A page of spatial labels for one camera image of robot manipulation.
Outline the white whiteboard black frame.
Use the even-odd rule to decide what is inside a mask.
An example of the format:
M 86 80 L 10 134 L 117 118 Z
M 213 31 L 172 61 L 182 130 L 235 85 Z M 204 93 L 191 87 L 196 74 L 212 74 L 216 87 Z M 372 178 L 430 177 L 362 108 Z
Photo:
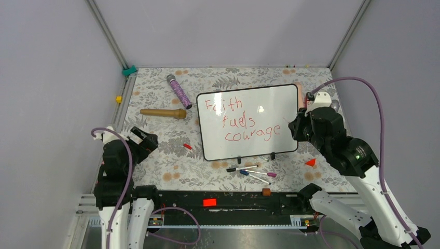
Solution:
M 288 123 L 297 116 L 294 84 L 206 92 L 197 95 L 206 161 L 294 152 Z

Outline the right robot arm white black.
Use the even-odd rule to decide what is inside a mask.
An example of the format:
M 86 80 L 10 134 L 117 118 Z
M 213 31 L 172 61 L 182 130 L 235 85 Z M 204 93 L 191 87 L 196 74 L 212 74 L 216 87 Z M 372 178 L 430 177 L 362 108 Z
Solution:
M 368 212 L 342 203 L 316 184 L 298 192 L 299 210 L 326 215 L 350 230 L 364 248 L 422 247 L 431 235 L 410 221 L 380 178 L 379 161 L 363 140 L 347 135 L 342 116 L 331 107 L 300 108 L 288 125 L 298 142 L 309 142 L 354 187 Z

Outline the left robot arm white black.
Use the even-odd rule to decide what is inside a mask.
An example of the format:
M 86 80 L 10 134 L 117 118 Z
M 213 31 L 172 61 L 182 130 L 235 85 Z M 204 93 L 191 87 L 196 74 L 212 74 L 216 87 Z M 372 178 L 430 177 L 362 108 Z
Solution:
M 130 136 L 113 127 L 94 128 L 103 143 L 102 162 L 93 194 L 102 230 L 102 248 L 142 248 L 148 221 L 161 206 L 154 185 L 135 186 L 133 172 L 158 148 L 158 136 L 133 127 Z

